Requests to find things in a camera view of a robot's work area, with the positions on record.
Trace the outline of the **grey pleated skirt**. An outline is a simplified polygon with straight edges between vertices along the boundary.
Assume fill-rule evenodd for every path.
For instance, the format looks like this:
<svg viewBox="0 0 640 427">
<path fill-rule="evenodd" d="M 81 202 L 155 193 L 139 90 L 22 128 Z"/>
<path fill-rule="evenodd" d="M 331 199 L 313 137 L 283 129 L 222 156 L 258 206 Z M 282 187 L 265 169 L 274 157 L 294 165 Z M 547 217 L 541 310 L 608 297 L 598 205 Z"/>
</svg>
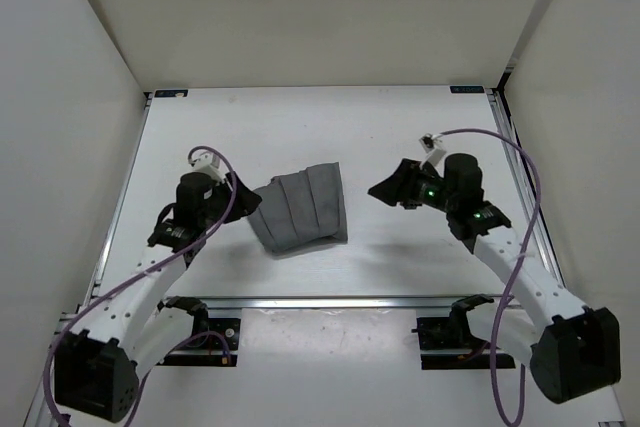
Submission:
<svg viewBox="0 0 640 427">
<path fill-rule="evenodd" d="M 268 253 L 282 255 L 318 242 L 348 241 L 339 163 L 277 175 L 254 193 L 261 202 L 248 221 Z"/>
</svg>

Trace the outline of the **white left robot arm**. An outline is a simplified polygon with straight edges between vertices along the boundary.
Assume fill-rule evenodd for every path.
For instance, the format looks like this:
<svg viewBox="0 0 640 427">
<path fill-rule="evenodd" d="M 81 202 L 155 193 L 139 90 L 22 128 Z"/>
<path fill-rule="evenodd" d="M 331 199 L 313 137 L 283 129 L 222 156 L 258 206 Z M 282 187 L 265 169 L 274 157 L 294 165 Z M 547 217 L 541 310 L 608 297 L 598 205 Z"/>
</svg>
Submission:
<svg viewBox="0 0 640 427">
<path fill-rule="evenodd" d="M 167 292 L 217 229 L 253 213 L 261 201 L 233 173 L 183 175 L 131 276 L 79 312 L 58 337 L 44 381 L 49 405 L 118 423 L 136 409 L 157 363 L 212 337 L 206 304 Z"/>
</svg>

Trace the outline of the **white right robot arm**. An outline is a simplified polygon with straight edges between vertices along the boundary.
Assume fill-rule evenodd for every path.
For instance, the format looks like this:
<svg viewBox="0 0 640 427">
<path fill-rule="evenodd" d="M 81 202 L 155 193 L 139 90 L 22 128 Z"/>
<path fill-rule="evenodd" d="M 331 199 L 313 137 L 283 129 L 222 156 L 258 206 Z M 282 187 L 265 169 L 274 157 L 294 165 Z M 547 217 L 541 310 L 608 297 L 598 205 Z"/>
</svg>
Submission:
<svg viewBox="0 0 640 427">
<path fill-rule="evenodd" d="M 510 289 L 525 316 L 507 320 L 496 346 L 524 364 L 542 394 L 561 404 L 621 379 L 620 326 L 607 308 L 592 309 L 534 258 L 510 219 L 485 199 L 477 159 L 446 157 L 444 171 L 404 159 L 369 195 L 391 206 L 429 206 L 445 214 L 453 236 Z"/>
</svg>

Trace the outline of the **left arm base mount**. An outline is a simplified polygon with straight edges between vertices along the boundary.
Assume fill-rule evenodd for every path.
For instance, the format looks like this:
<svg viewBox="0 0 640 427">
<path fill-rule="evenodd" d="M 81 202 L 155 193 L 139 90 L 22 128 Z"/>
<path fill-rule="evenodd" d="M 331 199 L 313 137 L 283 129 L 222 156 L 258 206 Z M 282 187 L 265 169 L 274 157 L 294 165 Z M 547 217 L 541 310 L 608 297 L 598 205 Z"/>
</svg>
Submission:
<svg viewBox="0 0 640 427">
<path fill-rule="evenodd" d="M 212 317 L 205 302 L 194 297 L 170 297 L 160 301 L 158 312 L 180 310 L 192 317 L 191 336 L 169 352 L 160 362 L 166 366 L 237 366 L 241 319 Z"/>
</svg>

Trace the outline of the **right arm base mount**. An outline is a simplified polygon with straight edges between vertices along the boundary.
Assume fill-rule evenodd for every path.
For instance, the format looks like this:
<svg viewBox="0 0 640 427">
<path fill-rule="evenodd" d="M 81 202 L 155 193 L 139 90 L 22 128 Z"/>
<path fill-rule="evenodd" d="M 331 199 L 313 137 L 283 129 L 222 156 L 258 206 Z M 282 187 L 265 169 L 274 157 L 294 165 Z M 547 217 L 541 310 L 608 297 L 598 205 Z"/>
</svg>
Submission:
<svg viewBox="0 0 640 427">
<path fill-rule="evenodd" d="M 422 316 L 411 330 L 418 336 L 423 371 L 489 370 L 489 344 L 471 334 L 467 314 L 495 300 L 476 294 L 455 301 L 444 316 Z"/>
</svg>

